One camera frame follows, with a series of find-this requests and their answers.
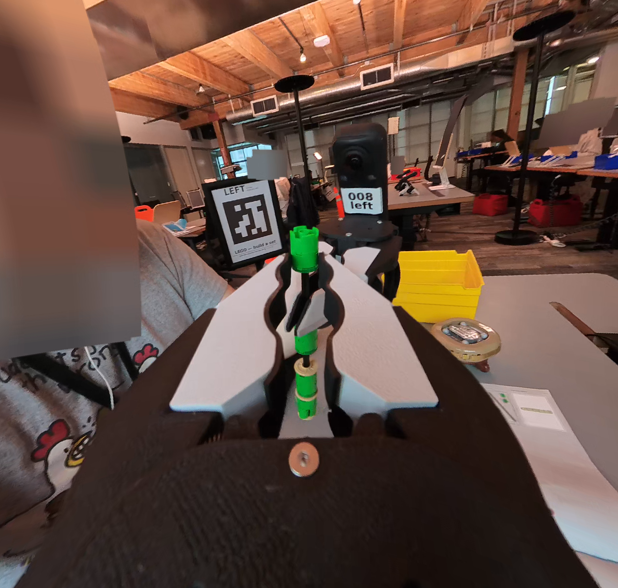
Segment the building instruction booklet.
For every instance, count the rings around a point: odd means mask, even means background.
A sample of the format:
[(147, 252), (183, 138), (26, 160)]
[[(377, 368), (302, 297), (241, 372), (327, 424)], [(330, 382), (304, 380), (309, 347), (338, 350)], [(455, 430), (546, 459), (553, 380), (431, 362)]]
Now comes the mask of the building instruction booklet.
[(617, 587), (617, 491), (548, 390), (482, 386), (518, 439), (569, 545), (600, 587)]

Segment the large green cylinder brick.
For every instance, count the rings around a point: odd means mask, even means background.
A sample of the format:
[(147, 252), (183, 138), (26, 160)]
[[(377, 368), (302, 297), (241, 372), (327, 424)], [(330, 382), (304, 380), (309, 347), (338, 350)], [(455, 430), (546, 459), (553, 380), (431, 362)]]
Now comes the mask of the large green cylinder brick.
[(301, 274), (318, 269), (319, 230), (317, 227), (296, 226), (290, 231), (292, 268)]

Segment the framed marker sign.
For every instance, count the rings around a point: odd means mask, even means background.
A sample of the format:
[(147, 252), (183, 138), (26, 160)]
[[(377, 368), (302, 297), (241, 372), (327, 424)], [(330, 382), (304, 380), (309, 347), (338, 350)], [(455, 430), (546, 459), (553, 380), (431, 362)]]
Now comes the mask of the framed marker sign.
[(274, 183), (233, 177), (202, 185), (209, 243), (218, 241), (227, 269), (233, 270), (287, 251)]

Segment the round tan toy pot base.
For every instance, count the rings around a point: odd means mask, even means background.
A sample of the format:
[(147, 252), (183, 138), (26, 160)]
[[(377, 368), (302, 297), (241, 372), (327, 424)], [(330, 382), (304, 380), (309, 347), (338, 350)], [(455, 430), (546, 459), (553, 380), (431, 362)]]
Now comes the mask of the round tan toy pot base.
[(430, 333), (458, 361), (483, 373), (490, 371), (489, 359), (501, 350), (499, 334), (474, 319), (454, 317), (437, 322)]

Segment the black floor lamp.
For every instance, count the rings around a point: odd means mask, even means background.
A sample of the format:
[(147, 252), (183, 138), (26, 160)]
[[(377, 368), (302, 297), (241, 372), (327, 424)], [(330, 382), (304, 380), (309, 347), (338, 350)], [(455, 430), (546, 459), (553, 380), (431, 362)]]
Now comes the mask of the black floor lamp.
[(306, 75), (306, 74), (290, 75), (288, 77), (279, 79), (274, 84), (274, 88), (276, 91), (280, 93), (293, 94), (295, 114), (296, 114), (296, 120), (297, 120), (298, 139), (300, 142), (300, 151), (301, 151), (302, 162), (303, 162), (303, 167), (304, 167), (304, 174), (305, 174), (308, 184), (311, 181), (311, 177), (310, 177), (310, 169), (308, 167), (308, 157), (307, 157), (306, 143), (305, 143), (305, 132), (304, 132), (304, 127), (302, 123), (302, 112), (300, 109), (299, 93), (301, 91), (311, 88), (313, 84), (314, 84), (313, 76)]

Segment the grey background table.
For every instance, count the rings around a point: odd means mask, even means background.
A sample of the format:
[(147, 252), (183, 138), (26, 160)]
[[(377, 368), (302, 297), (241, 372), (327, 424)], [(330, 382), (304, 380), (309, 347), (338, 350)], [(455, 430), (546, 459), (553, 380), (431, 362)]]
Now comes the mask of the grey background table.
[(426, 208), (437, 206), (449, 206), (453, 204), (467, 203), (475, 198), (473, 193), (457, 187), (445, 190), (431, 190), (426, 183), (413, 185), (415, 193), (401, 195), (395, 189), (396, 185), (388, 185), (388, 211), (405, 211), (414, 208)]

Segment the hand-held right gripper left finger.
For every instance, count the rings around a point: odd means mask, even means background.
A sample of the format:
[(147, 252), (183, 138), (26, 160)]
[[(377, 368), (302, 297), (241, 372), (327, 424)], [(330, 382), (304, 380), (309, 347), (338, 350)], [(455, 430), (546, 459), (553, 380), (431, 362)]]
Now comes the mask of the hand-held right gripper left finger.
[(287, 314), (289, 286), (284, 254), (217, 306), (169, 402), (172, 411), (257, 421), (269, 414), (280, 426), (290, 382), (277, 328)]

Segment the red beanbag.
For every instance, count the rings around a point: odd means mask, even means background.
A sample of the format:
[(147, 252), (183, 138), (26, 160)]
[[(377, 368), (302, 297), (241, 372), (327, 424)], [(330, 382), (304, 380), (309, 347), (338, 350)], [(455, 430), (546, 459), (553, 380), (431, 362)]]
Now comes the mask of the red beanbag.
[(571, 227), (581, 222), (583, 204), (578, 195), (566, 198), (534, 199), (529, 206), (528, 223), (534, 227)]
[(479, 216), (503, 216), (509, 212), (509, 196), (506, 194), (482, 193), (475, 196), (472, 213)]

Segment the long wooden workbench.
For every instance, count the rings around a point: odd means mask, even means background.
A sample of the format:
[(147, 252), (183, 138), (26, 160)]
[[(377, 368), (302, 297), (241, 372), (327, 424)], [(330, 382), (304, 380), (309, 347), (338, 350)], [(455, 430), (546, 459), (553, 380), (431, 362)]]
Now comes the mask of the long wooden workbench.
[[(521, 171), (521, 166), (487, 166), (483, 168), (491, 172), (499, 172), (505, 174), (518, 174)], [(603, 170), (594, 168), (583, 168), (581, 166), (527, 166), (529, 172), (539, 173), (557, 173), (557, 174), (576, 174), (584, 177), (602, 177), (608, 179), (617, 179), (617, 170)]]

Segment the silver ventilation duct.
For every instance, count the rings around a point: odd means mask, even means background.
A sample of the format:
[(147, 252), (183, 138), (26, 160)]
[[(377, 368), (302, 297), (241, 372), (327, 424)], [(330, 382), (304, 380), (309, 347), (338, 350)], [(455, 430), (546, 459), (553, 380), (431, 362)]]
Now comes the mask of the silver ventilation duct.
[(360, 90), (360, 71), (354, 77), (350, 76), (339, 82), (321, 87), (312, 86), (307, 90), (301, 91), (299, 93), (300, 107), (303, 109), (306, 107), (325, 105), (331, 101), (347, 99), (357, 95), (365, 95), (375, 90), (392, 90), (395, 87), (420, 79), (424, 75), (458, 69), (484, 60), (504, 56), (513, 51), (514, 42), (510, 38), (503, 38), (493, 42), (460, 48), (459, 50), (433, 59), (420, 62), (406, 62), (399, 66), (394, 64), (394, 82), (390, 85), (367, 91)]

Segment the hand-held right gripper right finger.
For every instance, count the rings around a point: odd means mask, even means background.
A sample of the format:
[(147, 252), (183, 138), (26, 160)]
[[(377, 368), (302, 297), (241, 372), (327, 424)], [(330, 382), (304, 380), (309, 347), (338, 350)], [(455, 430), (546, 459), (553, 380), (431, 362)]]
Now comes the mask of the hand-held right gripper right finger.
[(332, 326), (324, 373), (329, 409), (358, 419), (436, 407), (436, 392), (390, 301), (330, 254), (320, 254), (318, 276)]

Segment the curved desk lamp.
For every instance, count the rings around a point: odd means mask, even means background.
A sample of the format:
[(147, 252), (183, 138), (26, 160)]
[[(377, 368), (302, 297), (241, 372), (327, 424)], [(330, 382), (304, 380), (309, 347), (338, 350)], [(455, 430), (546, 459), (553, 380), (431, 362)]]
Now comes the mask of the curved desk lamp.
[(455, 126), (467, 100), (468, 94), (462, 95), (452, 106), (451, 114), (444, 129), (436, 158), (431, 163), (429, 170), (431, 173), (430, 175), (437, 174), (439, 176), (439, 182), (438, 184), (431, 185), (429, 187), (430, 191), (444, 191), (455, 188), (455, 185), (453, 185), (449, 180), (445, 167), (445, 160), (451, 147)]

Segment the toy bamboo stalk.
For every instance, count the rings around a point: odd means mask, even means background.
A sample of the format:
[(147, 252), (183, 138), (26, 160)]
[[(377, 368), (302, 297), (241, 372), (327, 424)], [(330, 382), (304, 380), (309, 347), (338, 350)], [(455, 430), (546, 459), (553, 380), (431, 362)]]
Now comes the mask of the toy bamboo stalk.
[(305, 314), (311, 303), (312, 275), (315, 271), (302, 273), (300, 294), (292, 308), (290, 324), (294, 329), (294, 346), (300, 358), (294, 364), (295, 371), (295, 402), (298, 417), (302, 421), (308, 421), (315, 417), (317, 410), (318, 394), (318, 367), (313, 359), (313, 354), (318, 348), (318, 332), (312, 330), (301, 334), (300, 322), (302, 314)]

